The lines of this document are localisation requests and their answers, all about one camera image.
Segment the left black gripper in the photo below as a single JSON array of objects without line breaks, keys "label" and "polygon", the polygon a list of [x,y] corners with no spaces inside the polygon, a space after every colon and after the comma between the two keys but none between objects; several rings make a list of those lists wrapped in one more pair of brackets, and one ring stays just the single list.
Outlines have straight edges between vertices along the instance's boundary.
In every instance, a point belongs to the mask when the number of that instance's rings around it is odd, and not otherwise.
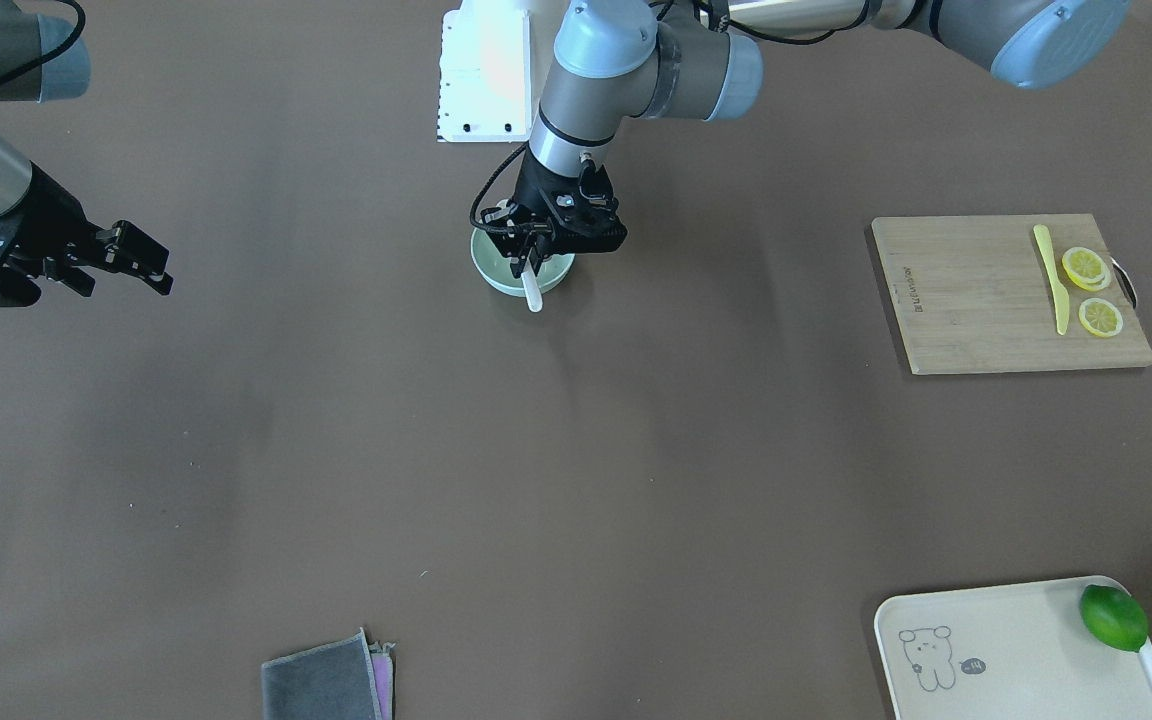
[{"label": "left black gripper", "polygon": [[613,252],[628,236],[609,174],[593,161],[579,161],[576,176],[561,176],[526,150],[511,206],[508,259],[516,279],[529,255],[531,268],[541,270],[552,253]]}]

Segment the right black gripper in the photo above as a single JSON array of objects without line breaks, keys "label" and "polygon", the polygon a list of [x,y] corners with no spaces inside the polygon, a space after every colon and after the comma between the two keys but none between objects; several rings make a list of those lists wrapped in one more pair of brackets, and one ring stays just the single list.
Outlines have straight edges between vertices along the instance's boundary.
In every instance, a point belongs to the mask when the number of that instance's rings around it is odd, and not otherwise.
[{"label": "right black gripper", "polygon": [[131,275],[169,295],[174,279],[166,272],[166,247],[131,222],[103,232],[88,220],[76,196],[36,165],[31,170],[26,196],[0,217],[0,240],[10,245],[0,265],[0,300],[38,300],[41,288],[33,279],[41,275],[88,297],[94,279],[86,266]]}]

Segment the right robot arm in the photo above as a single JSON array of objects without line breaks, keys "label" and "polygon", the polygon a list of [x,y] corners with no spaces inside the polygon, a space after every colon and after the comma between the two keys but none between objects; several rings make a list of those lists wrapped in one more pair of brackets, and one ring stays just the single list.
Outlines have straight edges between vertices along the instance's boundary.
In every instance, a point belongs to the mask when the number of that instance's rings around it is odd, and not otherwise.
[{"label": "right robot arm", "polygon": [[[0,1],[0,103],[52,103],[86,94],[92,76],[84,44],[88,14],[70,17]],[[137,225],[104,227],[81,200],[0,132],[0,306],[31,306],[41,283],[88,297],[94,273],[127,275],[168,295],[169,252]]]}]

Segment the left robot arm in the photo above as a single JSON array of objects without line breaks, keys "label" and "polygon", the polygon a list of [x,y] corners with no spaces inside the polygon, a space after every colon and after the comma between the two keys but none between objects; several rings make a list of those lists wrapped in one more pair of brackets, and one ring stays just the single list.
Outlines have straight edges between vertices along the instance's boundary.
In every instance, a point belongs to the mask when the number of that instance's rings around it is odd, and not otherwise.
[{"label": "left robot arm", "polygon": [[626,118],[742,118],[761,46],[806,46],[858,26],[909,29],[1015,88],[1069,78],[1123,24],[1126,1],[573,1],[559,24],[521,169],[503,209],[475,210],[513,278],[553,256],[626,241],[605,169]]}]

